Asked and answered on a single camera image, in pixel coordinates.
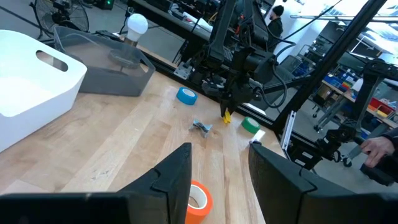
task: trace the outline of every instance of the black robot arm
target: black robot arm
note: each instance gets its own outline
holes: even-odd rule
[[[362,119],[377,86],[385,78],[398,80],[398,68],[386,64],[381,59],[375,59],[366,64],[363,69],[363,85],[355,100],[352,112],[338,129],[329,130],[324,138],[317,140],[323,154],[332,155],[344,142],[354,141],[357,144],[362,144],[364,141],[361,138]]]
[[[211,71],[223,64],[224,39],[233,15],[234,4],[234,0],[221,2],[209,43],[192,58],[195,72],[211,76]],[[262,85],[271,80],[276,64],[274,54],[258,49],[266,48],[268,33],[256,0],[244,1],[243,20],[239,24],[238,37],[239,42],[233,52],[224,87],[220,88],[209,80],[202,84],[208,95],[219,98],[221,116],[224,118],[230,116],[242,103],[248,103],[253,98],[261,99],[259,96]]]

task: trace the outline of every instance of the white storage bin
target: white storage bin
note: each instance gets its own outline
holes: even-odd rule
[[[27,35],[0,30],[0,152],[70,110],[86,71]]]

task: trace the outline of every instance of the person's hand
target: person's hand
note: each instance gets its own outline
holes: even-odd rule
[[[373,168],[375,167],[384,155],[391,155],[394,153],[394,145],[386,137],[377,137],[368,139],[361,145],[362,151],[369,155],[365,161],[365,165]]]

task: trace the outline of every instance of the white light bulb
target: white light bulb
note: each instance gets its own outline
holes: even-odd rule
[[[127,20],[127,38],[133,42],[137,42],[142,34],[148,30],[148,21],[141,14],[133,14]]]

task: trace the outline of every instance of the black hat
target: black hat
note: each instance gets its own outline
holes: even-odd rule
[[[283,6],[276,6],[272,9],[277,16],[281,16],[284,13],[285,8]]]

